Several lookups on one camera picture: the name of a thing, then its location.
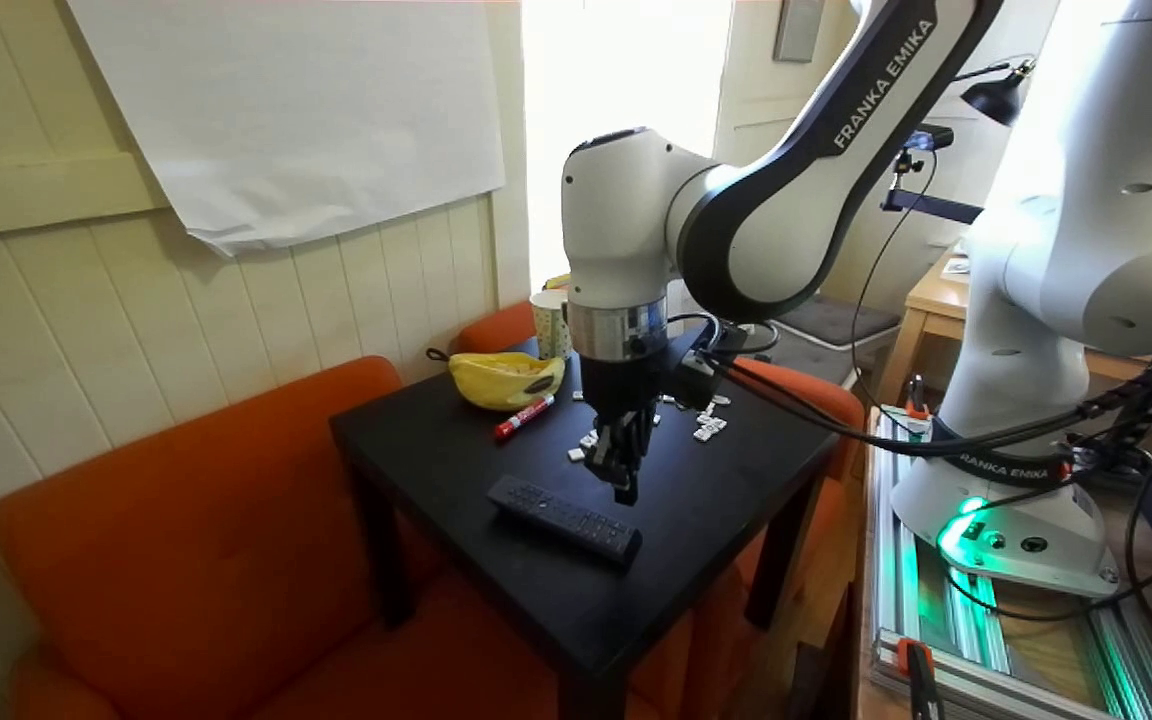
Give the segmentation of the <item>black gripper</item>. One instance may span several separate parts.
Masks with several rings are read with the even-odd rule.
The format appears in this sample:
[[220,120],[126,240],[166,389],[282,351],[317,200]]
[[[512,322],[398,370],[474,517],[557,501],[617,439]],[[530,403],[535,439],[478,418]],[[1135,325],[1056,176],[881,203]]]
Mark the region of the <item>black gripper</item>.
[[594,414],[582,468],[611,485],[617,503],[640,501],[656,400],[677,397],[685,407],[713,400],[713,345],[707,312],[690,312],[690,332],[677,332],[661,305],[577,308],[582,403]]

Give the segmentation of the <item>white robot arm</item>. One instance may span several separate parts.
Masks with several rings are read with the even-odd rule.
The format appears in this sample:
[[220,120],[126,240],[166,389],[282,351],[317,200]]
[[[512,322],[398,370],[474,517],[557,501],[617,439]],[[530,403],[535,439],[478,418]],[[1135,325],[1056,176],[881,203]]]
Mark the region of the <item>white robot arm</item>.
[[[653,127],[565,161],[572,345],[594,414],[586,468],[637,493],[672,370],[667,284],[722,322],[808,299],[901,145],[1003,0],[853,0],[855,35],[783,141],[716,166]],[[1152,0],[1060,0],[985,214],[967,322],[931,436],[888,503],[949,564],[1068,598],[1121,588],[1060,425],[1087,362],[1152,358]]]

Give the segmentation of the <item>robot base mounting frame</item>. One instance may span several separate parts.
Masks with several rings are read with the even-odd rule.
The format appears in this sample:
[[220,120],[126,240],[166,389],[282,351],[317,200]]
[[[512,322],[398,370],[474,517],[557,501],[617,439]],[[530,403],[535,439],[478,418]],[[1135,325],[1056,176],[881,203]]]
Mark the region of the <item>robot base mounting frame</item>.
[[904,688],[912,641],[931,656],[949,720],[1152,720],[1144,599],[1070,599],[943,564],[888,508],[901,468],[869,452],[865,656],[885,688]]

